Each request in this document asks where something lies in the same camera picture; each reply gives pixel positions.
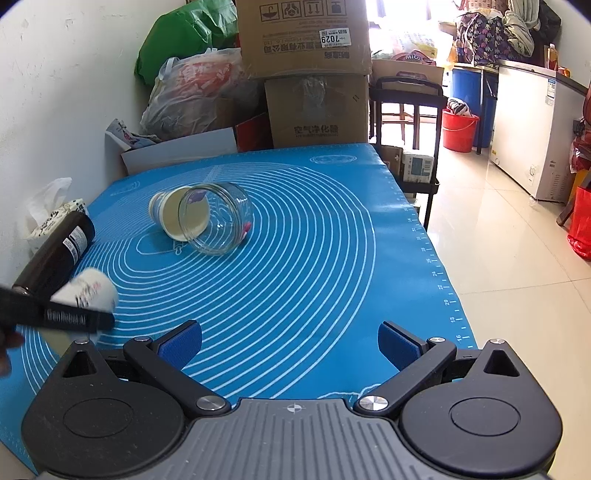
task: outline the black metal shelf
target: black metal shelf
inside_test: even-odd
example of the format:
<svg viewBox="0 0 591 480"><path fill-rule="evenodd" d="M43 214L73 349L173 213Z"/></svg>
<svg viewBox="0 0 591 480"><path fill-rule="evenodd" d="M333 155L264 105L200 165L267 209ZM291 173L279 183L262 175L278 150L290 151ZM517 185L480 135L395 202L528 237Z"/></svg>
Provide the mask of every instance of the black metal shelf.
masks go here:
<svg viewBox="0 0 591 480"><path fill-rule="evenodd" d="M407 85L421 85L433 89L434 94L410 92L408 90L384 89L384 83L404 83ZM382 145L382 103L401 103L414 106L414 132L413 148L419 148L419 129L421 117L419 107L428 106L437 109L436 131L435 131L435 152L433 161L433 172L431 173L431 182L414 183L402 181L396 177L396 183L404 193L425 193L428 195L427 207L425 209L425 230L429 226L431 217L431 208L433 207L433 196L439 191L439 181L437 180L437 165L439 163L439 144L441 140L441 127L443 125L443 110L447 107L447 97L443 95L443 88L437 83L426 80L410 79L404 77L381 77L376 81L375 86L369 88L369 116L370 116L370 136L373 137L374 122L376 132L376 145Z"/></svg>
<svg viewBox="0 0 591 480"><path fill-rule="evenodd" d="M404 193L425 193L427 195L435 195L439 191L439 180L435 179L435 183L418 183L414 181L402 181L394 177L396 183Z"/></svg>

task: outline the blue silicone mat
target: blue silicone mat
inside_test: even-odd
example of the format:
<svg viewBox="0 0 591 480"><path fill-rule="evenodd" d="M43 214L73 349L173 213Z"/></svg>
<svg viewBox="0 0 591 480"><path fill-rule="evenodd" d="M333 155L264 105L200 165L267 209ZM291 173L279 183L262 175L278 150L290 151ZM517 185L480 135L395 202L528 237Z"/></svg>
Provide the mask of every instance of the blue silicone mat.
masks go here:
<svg viewBox="0 0 591 480"><path fill-rule="evenodd" d="M154 193L233 181L249 194L253 227L231 254L175 242L148 215ZM116 329L99 347L158 336L187 319L203 347L187 375L239 397L357 397L396 373L377 346L391 320L419 337L476 348L433 245L367 144L270 150L185 163L115 182L89 207L93 266L119 292ZM31 466L20 422L55 365L32 329L0 381L0 439Z"/></svg>

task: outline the clothes pile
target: clothes pile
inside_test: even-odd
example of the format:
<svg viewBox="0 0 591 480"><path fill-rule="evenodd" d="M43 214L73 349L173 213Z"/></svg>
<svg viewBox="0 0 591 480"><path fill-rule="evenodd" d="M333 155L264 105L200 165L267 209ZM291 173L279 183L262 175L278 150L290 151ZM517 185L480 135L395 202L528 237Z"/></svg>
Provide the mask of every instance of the clothes pile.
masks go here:
<svg viewBox="0 0 591 480"><path fill-rule="evenodd" d="M457 46L463 61L474 65L498 60L529 63L535 50L532 32L553 31L556 19L560 25L542 0L467 0L465 7L468 12L457 21ZM547 33L554 37L552 31ZM545 38L546 32L538 36Z"/></svg>

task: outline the white chest freezer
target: white chest freezer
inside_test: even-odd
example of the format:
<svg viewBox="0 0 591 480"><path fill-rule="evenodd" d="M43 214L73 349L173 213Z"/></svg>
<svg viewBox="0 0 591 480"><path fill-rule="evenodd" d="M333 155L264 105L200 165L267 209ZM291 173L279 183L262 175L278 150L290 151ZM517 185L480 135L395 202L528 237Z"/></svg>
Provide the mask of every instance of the white chest freezer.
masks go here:
<svg viewBox="0 0 591 480"><path fill-rule="evenodd" d="M573 121L587 88L552 70L502 61L490 160L537 200L566 202Z"/></svg>

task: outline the white mug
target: white mug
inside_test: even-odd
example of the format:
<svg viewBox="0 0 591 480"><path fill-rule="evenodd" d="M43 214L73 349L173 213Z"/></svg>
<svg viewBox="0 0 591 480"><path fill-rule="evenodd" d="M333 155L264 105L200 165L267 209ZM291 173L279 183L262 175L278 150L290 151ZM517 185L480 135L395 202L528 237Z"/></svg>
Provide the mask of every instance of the white mug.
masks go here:
<svg viewBox="0 0 591 480"><path fill-rule="evenodd" d="M87 268L55 292L51 301L113 313L119 303L119 294L113 282L103 272L95 268ZM100 336L100 332L90 335L84 332L50 329L39 329L39 332L50 348L60 356L65 353L74 340L90 338L96 343Z"/></svg>

